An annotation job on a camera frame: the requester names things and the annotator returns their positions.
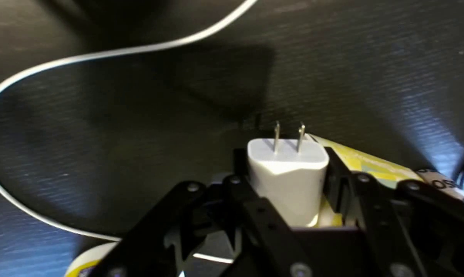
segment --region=power cord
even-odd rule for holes
[[[16,84],[17,81],[25,80],[31,75],[36,75],[39,72],[45,72],[45,71],[53,69],[53,68],[61,68],[61,66],[75,64],[75,63],[85,63],[85,61],[93,61],[93,60],[102,60],[102,58],[112,58],[112,57],[136,55],[136,54],[144,54],[144,52],[175,49],[175,47],[181,47],[181,46],[186,46],[186,44],[192,44],[192,43],[201,41],[201,40],[206,40],[206,38],[215,35],[216,32],[226,29],[227,26],[230,26],[239,17],[243,17],[256,1],[258,0],[244,0],[244,3],[241,3],[241,6],[238,6],[227,17],[224,17],[218,23],[212,24],[210,27],[207,27],[201,32],[192,34],[189,37],[182,37],[182,38],[176,38],[176,40],[170,40],[170,41],[164,41],[164,43],[145,44],[145,46],[122,47],[122,49],[101,51],[101,52],[93,52],[93,54],[73,55],[73,57],[59,58],[59,60],[53,60],[53,61],[47,61],[47,63],[28,68],[25,71],[21,71],[21,72],[8,77],[7,80],[4,80],[0,83],[0,94],[4,91],[7,91],[8,88],[11,88],[13,84]],[[53,226],[53,228],[64,229],[67,232],[84,235],[84,237],[99,238],[99,240],[108,240],[108,241],[119,241],[121,240],[121,237],[67,226],[61,221],[56,221],[56,220],[48,218],[42,214],[38,214],[31,208],[21,203],[14,195],[11,195],[2,186],[2,183],[0,183],[0,195],[4,198],[7,198],[11,204],[14,204],[16,208],[24,211],[25,214],[34,217],[39,221],[44,221],[44,223]]]

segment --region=white charger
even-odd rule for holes
[[[318,221],[329,154],[300,129],[300,138],[255,138],[247,146],[250,183],[267,197],[290,228],[312,228]]]

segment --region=dark background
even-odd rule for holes
[[[182,37],[230,0],[0,0],[0,80],[79,52]],[[464,0],[260,0],[196,46],[39,74],[0,98],[0,180],[36,211],[122,234],[173,184],[233,169],[244,135],[307,131],[455,175]],[[0,198],[0,277],[62,275],[95,240]]]

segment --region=white cable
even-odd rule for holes
[[[4,91],[7,91],[10,86],[13,86],[14,83],[17,83],[24,78],[28,78],[31,75],[36,75],[39,72],[53,69],[53,68],[75,64],[75,63],[84,63],[84,61],[91,61],[91,60],[102,60],[102,58],[110,58],[110,57],[165,51],[165,49],[181,47],[184,44],[192,44],[192,43],[201,41],[201,40],[209,38],[209,37],[215,35],[216,32],[226,29],[227,26],[230,26],[235,20],[243,17],[255,3],[256,3],[256,0],[244,0],[244,3],[241,6],[238,6],[233,12],[230,12],[226,18],[223,18],[218,23],[212,24],[210,27],[207,27],[201,32],[196,32],[193,35],[189,35],[189,37],[182,37],[182,38],[176,38],[176,40],[170,40],[170,41],[164,41],[164,43],[145,44],[145,46],[135,46],[135,47],[101,51],[101,52],[93,52],[93,54],[82,54],[82,55],[59,58],[59,60],[53,60],[53,61],[47,61],[47,63],[28,68],[25,71],[21,71],[21,72],[8,77],[7,80],[4,80],[0,83],[0,94]],[[90,231],[78,229],[78,228],[73,228],[73,226],[67,226],[67,224],[59,223],[56,220],[51,220],[51,218],[48,218],[42,214],[38,214],[31,208],[21,203],[16,197],[13,197],[2,186],[2,183],[0,183],[0,195],[4,198],[7,198],[11,204],[19,208],[21,211],[27,212],[28,215],[34,217],[36,220],[41,220],[41,221],[53,226],[53,228],[64,229],[67,232],[73,232],[73,234],[84,235],[84,237],[99,238],[99,240],[110,240],[110,241],[119,241],[121,240],[121,237],[99,234],[99,232],[90,232]]]

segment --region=metal prong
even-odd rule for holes
[[[276,126],[275,126],[275,152],[278,151],[280,137],[281,137],[281,124],[280,124],[280,121],[276,121]]]
[[[306,124],[301,123],[298,129],[298,148],[297,151],[300,152],[300,148],[303,146],[303,140],[306,138]]]

